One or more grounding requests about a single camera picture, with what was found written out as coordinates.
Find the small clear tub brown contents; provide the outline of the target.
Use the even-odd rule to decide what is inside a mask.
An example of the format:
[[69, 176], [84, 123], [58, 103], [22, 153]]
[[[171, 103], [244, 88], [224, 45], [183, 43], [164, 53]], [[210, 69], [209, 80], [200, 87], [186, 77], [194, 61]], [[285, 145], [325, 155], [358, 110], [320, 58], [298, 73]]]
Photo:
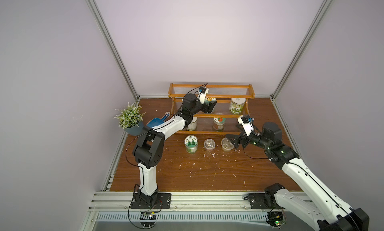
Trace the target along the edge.
[[230, 142], [230, 140], [224, 137], [221, 140], [221, 147], [223, 151], [229, 152], [234, 149], [234, 145]]

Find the white lid green label jar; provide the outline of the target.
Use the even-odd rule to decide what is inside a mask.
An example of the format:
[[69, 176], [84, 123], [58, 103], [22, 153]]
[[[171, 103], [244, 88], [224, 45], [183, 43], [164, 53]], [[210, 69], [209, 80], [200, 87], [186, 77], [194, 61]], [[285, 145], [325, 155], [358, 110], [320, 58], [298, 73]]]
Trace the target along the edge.
[[241, 114], [246, 103], [245, 98], [232, 98], [229, 111], [232, 114]]

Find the small clear tub red contents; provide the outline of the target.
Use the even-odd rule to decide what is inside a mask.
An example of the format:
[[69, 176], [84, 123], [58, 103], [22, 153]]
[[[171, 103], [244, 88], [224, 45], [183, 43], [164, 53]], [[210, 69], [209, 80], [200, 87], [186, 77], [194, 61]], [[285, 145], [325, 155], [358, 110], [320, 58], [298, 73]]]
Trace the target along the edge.
[[215, 147], [216, 147], [216, 143], [213, 139], [209, 138], [204, 141], [204, 149], [206, 151], [213, 151]]

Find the mimosa leaf label seed jar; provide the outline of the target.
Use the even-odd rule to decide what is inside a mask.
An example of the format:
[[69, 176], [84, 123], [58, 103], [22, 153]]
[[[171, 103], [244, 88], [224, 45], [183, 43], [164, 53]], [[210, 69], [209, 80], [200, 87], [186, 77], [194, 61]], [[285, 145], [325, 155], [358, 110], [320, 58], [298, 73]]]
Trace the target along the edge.
[[198, 138], [194, 135], [188, 135], [186, 138], [185, 138], [185, 147], [186, 147], [186, 151], [188, 153], [196, 153], [197, 150], [198, 150]]

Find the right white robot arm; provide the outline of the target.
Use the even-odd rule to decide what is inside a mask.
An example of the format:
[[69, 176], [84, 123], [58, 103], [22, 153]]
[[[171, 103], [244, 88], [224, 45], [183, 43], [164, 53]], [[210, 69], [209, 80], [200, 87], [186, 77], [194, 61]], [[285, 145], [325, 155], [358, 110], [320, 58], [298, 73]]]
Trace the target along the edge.
[[306, 166], [301, 157], [283, 143], [283, 132], [276, 123], [266, 122], [262, 130], [241, 118], [239, 135], [227, 134], [235, 148], [254, 145], [264, 150], [268, 160], [288, 175], [311, 199], [309, 204], [280, 184], [265, 189], [266, 206], [281, 207], [293, 213], [315, 231], [367, 231], [370, 218], [361, 208], [354, 209], [332, 192]]

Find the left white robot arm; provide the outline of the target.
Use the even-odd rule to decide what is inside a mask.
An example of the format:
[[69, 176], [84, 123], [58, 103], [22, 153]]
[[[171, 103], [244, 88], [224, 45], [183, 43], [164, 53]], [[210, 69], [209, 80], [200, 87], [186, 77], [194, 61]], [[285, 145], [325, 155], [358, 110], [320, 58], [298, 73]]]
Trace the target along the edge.
[[186, 128], [199, 112], [212, 113], [216, 100], [207, 100], [205, 94], [198, 96], [188, 93], [173, 117], [161, 125], [145, 126], [133, 150], [135, 161], [140, 169], [140, 187], [138, 200], [154, 206], [158, 199], [158, 185], [156, 182], [157, 164], [160, 162], [165, 141], [176, 132]]

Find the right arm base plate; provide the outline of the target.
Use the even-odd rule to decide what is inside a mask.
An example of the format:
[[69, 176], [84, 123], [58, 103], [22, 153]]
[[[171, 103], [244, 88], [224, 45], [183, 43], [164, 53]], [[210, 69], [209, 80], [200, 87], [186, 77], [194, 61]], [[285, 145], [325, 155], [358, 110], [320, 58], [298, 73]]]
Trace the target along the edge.
[[266, 209], [281, 209], [273, 195], [266, 193], [250, 193], [243, 197], [247, 201], [252, 210], [266, 210]]

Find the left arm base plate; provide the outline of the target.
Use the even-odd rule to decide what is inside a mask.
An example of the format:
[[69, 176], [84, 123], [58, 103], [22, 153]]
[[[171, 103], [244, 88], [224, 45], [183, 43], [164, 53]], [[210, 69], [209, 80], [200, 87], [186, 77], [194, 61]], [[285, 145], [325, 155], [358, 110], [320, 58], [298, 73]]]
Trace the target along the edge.
[[131, 209], [170, 209], [171, 193], [154, 193], [146, 196], [143, 193], [134, 194]]

